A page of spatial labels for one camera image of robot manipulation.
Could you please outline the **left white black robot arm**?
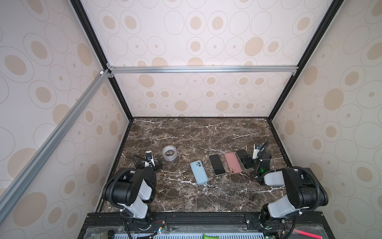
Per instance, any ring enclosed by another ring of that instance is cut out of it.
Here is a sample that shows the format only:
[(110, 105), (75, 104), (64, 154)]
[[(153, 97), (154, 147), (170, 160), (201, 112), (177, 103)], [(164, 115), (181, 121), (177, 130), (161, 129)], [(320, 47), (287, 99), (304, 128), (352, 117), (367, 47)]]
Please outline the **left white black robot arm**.
[(158, 169), (153, 159), (145, 160), (137, 169), (120, 168), (103, 187), (102, 199), (117, 208), (128, 221), (141, 227), (151, 225), (148, 204), (155, 199)]

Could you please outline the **light blue phone case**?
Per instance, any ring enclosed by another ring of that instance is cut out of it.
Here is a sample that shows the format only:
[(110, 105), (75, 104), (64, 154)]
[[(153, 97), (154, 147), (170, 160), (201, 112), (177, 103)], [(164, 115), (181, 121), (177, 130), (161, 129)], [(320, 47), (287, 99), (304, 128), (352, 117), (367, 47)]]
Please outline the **light blue phone case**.
[(198, 185), (205, 184), (209, 181), (205, 168), (200, 160), (190, 163), (190, 167)]

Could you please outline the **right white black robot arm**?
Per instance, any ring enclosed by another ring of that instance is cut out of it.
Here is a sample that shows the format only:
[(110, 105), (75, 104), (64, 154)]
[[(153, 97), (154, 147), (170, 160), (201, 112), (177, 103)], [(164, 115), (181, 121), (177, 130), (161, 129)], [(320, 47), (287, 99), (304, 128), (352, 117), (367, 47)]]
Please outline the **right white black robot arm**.
[(253, 176), (259, 184), (281, 186), (286, 190), (285, 196), (263, 206), (259, 217), (262, 224), (315, 211), (328, 204), (329, 196), (310, 168), (290, 166), (266, 171), (270, 164), (268, 158), (252, 161)]

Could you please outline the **pink phone case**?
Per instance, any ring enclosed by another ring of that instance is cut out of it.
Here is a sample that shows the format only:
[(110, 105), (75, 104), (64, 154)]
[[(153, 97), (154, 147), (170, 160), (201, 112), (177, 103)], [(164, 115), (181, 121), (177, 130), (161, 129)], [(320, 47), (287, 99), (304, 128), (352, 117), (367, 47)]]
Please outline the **pink phone case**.
[(224, 155), (229, 171), (232, 174), (242, 173), (242, 167), (238, 161), (237, 155), (234, 152), (229, 152)]

